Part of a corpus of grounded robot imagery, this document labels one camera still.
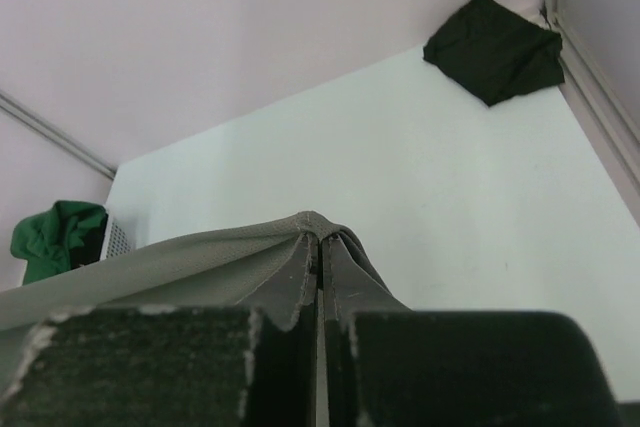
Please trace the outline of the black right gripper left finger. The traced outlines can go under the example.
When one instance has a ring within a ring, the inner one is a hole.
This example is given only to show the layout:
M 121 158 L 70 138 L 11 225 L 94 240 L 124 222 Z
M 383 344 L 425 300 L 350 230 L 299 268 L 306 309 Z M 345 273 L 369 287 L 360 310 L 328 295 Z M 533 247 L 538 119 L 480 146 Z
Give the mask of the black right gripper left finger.
M 54 313 L 1 396 L 5 426 L 312 426 L 317 241 L 228 306 Z

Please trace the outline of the grey t-shirt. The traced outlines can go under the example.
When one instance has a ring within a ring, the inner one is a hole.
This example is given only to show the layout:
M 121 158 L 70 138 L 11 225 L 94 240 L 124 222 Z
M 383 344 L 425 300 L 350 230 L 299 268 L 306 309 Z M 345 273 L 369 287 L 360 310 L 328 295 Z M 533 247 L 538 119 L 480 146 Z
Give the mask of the grey t-shirt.
M 2 292 L 1 328 L 26 328 L 57 309 L 116 303 L 234 303 L 264 283 L 310 236 L 340 238 L 356 265 L 380 282 L 358 237 L 313 211 L 238 228 L 176 237 Z

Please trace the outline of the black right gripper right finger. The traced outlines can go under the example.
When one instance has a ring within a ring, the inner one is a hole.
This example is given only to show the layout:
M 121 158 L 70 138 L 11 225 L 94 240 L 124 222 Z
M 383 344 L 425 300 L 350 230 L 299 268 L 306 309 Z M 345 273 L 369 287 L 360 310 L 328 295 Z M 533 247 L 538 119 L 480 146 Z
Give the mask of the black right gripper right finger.
M 569 317 L 413 311 L 343 236 L 322 244 L 333 426 L 616 426 L 599 359 Z

